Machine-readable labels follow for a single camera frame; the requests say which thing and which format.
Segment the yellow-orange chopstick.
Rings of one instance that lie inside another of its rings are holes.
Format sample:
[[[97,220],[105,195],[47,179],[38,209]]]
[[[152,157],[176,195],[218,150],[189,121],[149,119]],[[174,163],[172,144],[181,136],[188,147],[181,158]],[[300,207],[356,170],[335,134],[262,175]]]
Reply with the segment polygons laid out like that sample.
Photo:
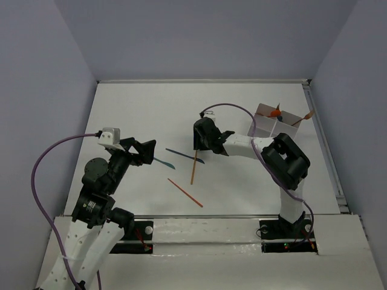
[[[194,183],[195,169],[196,169],[196,164],[197,164],[197,155],[198,155],[198,151],[196,150],[195,155],[194,155],[194,159],[193,159],[193,167],[192,167],[190,185],[193,185],[193,183]]]

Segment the orange plastic spoon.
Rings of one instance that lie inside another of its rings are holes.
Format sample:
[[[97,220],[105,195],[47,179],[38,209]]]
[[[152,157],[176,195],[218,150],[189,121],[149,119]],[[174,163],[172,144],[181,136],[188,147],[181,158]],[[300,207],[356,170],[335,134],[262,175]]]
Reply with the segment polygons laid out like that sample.
[[[282,115],[282,112],[280,110],[274,110],[274,111],[271,111],[271,113],[269,113],[268,115],[260,112],[258,112],[257,114],[267,118],[278,118]]]

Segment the copper fork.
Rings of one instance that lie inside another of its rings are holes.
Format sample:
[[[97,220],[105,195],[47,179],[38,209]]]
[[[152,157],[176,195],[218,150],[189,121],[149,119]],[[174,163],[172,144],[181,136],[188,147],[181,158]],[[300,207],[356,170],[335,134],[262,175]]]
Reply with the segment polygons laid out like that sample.
[[[314,110],[310,111],[309,113],[307,113],[303,118],[301,118],[300,120],[294,122],[292,124],[292,126],[296,126],[297,124],[299,124],[301,121],[304,121],[304,120],[309,120],[312,118],[312,116],[314,115]]]

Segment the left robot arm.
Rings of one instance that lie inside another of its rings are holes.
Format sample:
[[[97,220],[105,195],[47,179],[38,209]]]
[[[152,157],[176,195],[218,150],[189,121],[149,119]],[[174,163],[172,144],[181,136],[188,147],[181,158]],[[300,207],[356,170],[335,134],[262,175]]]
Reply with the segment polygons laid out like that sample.
[[[133,137],[122,139],[117,128],[104,128],[93,136],[110,154],[110,159],[94,158],[87,162],[64,239],[37,196],[35,180],[41,156],[33,167],[31,191],[59,246],[57,260],[39,289],[88,289],[93,280],[100,280],[99,269],[116,243],[133,234],[134,215],[115,207],[112,195],[129,166],[152,164],[157,142],[140,143]]]

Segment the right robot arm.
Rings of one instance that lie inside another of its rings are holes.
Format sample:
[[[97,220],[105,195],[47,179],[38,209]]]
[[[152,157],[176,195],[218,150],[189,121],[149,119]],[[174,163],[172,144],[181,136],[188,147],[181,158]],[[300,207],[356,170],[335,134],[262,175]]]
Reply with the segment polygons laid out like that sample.
[[[279,232],[292,237],[300,230],[300,221],[305,217],[303,184],[311,163],[290,136],[280,133],[259,138],[229,130],[221,132],[211,118],[204,117],[193,125],[193,148],[259,160],[280,188]]]

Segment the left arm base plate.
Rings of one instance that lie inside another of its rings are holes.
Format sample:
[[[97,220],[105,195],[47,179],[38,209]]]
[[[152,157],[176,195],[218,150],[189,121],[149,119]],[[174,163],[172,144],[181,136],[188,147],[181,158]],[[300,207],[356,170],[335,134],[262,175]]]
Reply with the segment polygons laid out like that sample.
[[[124,235],[110,251],[111,254],[152,254],[154,221],[135,221],[134,229]]]

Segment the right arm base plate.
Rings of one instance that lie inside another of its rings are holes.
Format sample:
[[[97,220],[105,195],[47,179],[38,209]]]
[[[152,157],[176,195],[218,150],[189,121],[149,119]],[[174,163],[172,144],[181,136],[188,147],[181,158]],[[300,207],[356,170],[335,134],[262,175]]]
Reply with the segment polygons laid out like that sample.
[[[314,233],[309,233],[311,221],[305,219],[295,229],[286,228],[278,219],[259,221],[256,235],[261,249],[268,253],[317,253]]]

